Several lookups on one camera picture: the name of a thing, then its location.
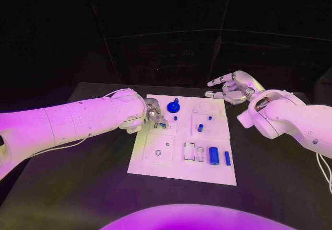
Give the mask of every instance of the robotic hand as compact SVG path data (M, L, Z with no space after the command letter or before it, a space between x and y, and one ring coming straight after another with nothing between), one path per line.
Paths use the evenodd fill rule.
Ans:
M332 158L332 107L307 106L293 93L265 91L242 71L221 76L208 86L221 83L224 92L208 91L205 96L224 99L231 104L250 101L248 109L237 116L245 128L255 126L270 139L286 133L304 148Z
M84 141L115 128L134 133L149 119L167 125L157 100L143 99L131 89L49 108L0 114L0 179L26 158L52 147Z

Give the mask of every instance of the cable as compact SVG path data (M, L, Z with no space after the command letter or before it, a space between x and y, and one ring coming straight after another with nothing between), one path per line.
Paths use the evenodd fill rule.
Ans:
M107 97L110 94L112 94L112 93L115 93L115 92L118 92L118 91L123 91L123 90L130 90L130 88L127 88L127 89L120 89L120 90L115 90L115 91L110 92L108 94L105 94L102 97Z
M73 147L73 146L79 145L85 140L86 140L86 138L84 138L75 145L58 147L58 148L53 148L53 149L47 149L47 150L42 151L42 152L37 152L30 157L33 157L33 156L39 155L40 153L45 153L45 152L47 152L50 150L59 150L59 149L65 149L65 148Z
M322 164L320 164L320 161L319 161L319 157L317 157L317 156L320 156L320 158L322 158L322 160L323 160L323 163L325 163L325 165L326 165L326 167L327 167L329 174L330 174L330 178L329 178L329 179L327 179L327 176L326 176L326 174L325 174L323 167L322 167ZM319 165L320 170L322 170L322 172L323 172L325 179L326 179L326 181L327 181L327 183L329 183L329 189L330 189L330 194L332 194L332 171L330 171L330 167L329 167L329 165L327 165L327 163L326 163L326 161L325 161L325 159L323 159L322 154L319 154L317 152L316 152L316 162L317 162L317 165Z

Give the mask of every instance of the blue object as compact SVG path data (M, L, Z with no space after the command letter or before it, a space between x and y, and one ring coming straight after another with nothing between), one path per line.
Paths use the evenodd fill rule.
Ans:
M231 165L229 153L225 151L226 166Z
M209 164L211 165L219 165L219 155L218 155L218 148L216 147L209 148Z
M180 105L179 105L179 99L176 98L174 102L170 102L167 104L167 111L174 114L179 110L180 110Z
M202 132L202 124L199 124L199 132Z

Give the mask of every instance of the white pegboard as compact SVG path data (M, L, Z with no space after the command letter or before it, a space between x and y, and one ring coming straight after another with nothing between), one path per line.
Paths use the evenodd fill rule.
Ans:
M160 125L154 128L154 122L149 121L137 132L128 173L237 185L224 100L164 95L147 95L147 98L157 99L169 128ZM172 114L166 106L174 98L180 110ZM203 124L202 132L198 132L199 124ZM219 165L209 164L209 147L218 148ZM225 163L225 151L231 166Z

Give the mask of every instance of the dark table surface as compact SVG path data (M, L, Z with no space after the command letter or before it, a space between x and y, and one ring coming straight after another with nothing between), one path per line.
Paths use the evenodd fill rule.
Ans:
M127 87L143 97L203 97L206 91L79 83L68 102ZM128 174L136 134L117 129L30 159L0 208L0 228L95 230L141 209L187 203L238 209L300 230L330 229L332 196L315 153L290 136L270 140L242 128L237 115L248 102L225 106L237 186Z

